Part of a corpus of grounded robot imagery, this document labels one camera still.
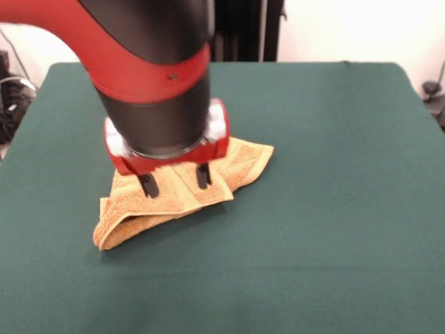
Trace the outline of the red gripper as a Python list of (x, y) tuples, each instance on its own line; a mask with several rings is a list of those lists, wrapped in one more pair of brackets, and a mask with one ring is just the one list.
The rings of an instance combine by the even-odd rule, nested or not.
[(108, 156), (121, 175), (137, 175), (140, 186), (148, 198), (156, 198), (159, 188), (151, 174), (157, 168), (184, 162), (193, 162), (196, 168), (197, 184), (200, 189), (212, 185), (211, 173), (207, 162), (220, 159), (227, 154), (230, 128), (229, 117), (219, 98), (210, 100), (207, 125), (203, 136), (179, 156), (165, 156), (159, 159), (144, 157), (131, 151), (119, 134), (110, 118), (104, 121), (104, 142)]

